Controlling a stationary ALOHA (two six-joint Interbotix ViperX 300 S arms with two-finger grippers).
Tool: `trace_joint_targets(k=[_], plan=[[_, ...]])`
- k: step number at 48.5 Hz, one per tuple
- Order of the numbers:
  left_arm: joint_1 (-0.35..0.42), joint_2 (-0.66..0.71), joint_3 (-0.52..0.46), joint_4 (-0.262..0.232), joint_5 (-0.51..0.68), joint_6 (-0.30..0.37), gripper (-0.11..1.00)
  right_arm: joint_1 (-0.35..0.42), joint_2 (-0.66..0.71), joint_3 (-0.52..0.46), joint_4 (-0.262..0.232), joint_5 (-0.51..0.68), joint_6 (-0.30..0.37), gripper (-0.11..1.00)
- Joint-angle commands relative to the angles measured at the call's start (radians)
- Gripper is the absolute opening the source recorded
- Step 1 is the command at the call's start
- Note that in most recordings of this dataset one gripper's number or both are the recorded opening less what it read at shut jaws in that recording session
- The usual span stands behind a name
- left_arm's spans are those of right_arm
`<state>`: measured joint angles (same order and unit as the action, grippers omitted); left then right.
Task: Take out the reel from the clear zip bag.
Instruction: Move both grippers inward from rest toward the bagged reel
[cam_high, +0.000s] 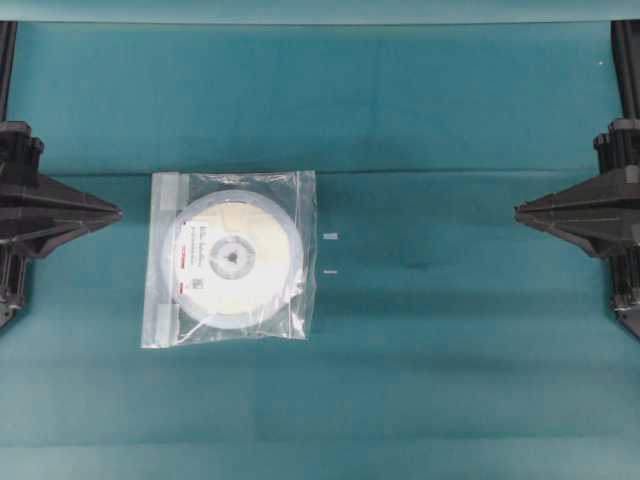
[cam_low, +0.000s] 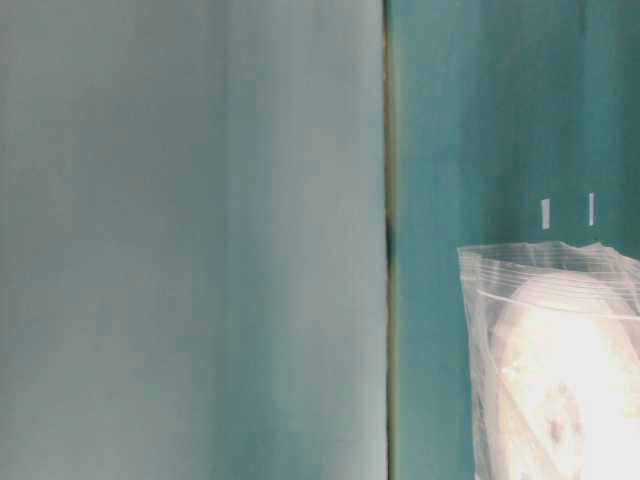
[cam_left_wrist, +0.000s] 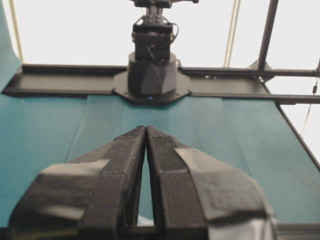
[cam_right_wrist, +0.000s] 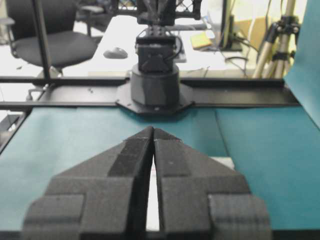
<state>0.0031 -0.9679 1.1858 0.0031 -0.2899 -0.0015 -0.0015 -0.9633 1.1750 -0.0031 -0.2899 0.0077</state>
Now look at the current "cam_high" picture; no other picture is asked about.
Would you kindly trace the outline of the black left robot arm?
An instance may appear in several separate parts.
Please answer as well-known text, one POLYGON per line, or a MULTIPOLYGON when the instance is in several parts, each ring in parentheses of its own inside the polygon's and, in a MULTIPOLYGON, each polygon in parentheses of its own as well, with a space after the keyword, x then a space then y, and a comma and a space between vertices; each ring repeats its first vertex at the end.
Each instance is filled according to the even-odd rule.
POLYGON ((118 222, 122 211, 39 172, 44 143, 28 123, 9 121, 7 105, 18 23, 1 23, 1 326, 27 300, 31 261, 118 222))

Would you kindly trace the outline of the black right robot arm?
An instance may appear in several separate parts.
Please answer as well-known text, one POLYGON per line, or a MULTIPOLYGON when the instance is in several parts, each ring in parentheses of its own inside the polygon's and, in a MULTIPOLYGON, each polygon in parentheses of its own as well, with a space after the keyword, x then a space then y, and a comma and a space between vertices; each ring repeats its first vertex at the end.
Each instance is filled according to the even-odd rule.
POLYGON ((604 259, 617 320, 639 334, 639 22, 611 23, 623 116, 597 135, 599 174, 515 208, 517 222, 604 259))

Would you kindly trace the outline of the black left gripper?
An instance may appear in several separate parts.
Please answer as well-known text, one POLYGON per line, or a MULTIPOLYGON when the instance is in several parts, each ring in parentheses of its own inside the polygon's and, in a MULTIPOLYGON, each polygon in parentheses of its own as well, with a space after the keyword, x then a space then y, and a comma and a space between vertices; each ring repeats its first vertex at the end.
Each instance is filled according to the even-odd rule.
POLYGON ((39 174, 43 142, 22 121, 1 124, 1 326, 6 327, 23 308, 29 258, 42 259, 54 250, 84 235, 97 232, 122 219, 122 210, 92 194, 74 189, 39 174), (52 233, 23 240, 33 226, 22 218, 29 202, 47 208, 101 214, 73 226, 56 226, 52 233))

